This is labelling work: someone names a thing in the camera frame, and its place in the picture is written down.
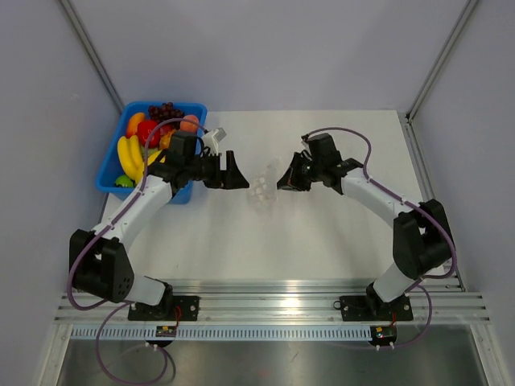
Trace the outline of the clear zip top bag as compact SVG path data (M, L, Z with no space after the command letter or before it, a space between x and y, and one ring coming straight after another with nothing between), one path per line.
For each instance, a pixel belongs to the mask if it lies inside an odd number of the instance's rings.
M247 203L260 216L272 216L278 202L277 182L280 177L282 159L273 158L263 172L249 183Z

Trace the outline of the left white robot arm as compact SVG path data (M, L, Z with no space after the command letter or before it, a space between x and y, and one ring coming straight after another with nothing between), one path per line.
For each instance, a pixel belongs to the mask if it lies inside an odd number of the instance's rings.
M150 218L191 181L201 181L209 189L249 188L233 151L212 154L197 148L203 143L195 134L178 134L168 149L155 153L152 162L144 162L138 185L106 221L71 235L66 292L74 308L88 309L73 297L73 290L81 290L98 297L100 304L145 304L157 320L172 314L171 287L137 275L128 251Z

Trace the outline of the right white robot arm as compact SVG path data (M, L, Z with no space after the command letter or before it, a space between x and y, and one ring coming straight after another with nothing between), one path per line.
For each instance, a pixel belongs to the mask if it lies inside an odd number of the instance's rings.
M407 292L446 261L455 263L456 249L443 205L431 199L418 204L371 177L368 163L343 159L329 129L303 135L305 149L293 155L277 188L309 191L322 183L339 195L354 199L385 221L393 230L393 264L364 295L365 309L373 318L384 318Z

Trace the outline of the orange peach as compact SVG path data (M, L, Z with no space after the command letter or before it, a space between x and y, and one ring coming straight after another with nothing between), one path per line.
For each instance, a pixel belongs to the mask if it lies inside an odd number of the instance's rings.
M200 123L197 116L188 114L186 115L183 120L179 124L179 129L184 132L188 133L197 133Z

